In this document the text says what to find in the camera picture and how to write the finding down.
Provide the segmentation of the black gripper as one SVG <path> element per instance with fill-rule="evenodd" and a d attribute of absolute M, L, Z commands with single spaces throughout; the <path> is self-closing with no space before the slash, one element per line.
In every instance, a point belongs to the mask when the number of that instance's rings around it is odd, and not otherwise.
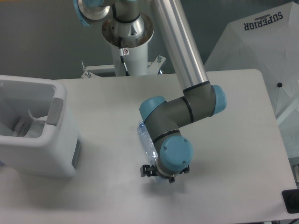
<path fill-rule="evenodd" d="M 173 171 L 169 169 L 162 170 L 160 167 L 156 167 L 155 165 L 142 165 L 140 168 L 140 176 L 141 177 L 152 177 L 159 176 L 162 179 L 166 179 L 169 183 L 174 183 L 176 176 L 184 173 L 188 174 L 190 172 L 190 166 L 188 165 L 186 168 L 180 171 Z"/>

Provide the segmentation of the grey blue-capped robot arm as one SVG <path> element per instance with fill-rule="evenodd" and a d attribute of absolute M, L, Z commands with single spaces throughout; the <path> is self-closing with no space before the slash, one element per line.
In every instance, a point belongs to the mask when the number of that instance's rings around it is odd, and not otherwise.
<path fill-rule="evenodd" d="M 73 6 L 82 25 L 102 22 L 117 76 L 149 74 L 147 44 L 154 26 L 141 11 L 140 1 L 75 0 Z M 151 6 L 183 95 L 171 101 L 156 96 L 141 103 L 150 162 L 141 166 L 140 175 L 172 183 L 177 175 L 189 172 L 193 157 L 193 147 L 180 128 L 222 112 L 227 98 L 220 86 L 210 84 L 181 2 L 153 0 Z"/>

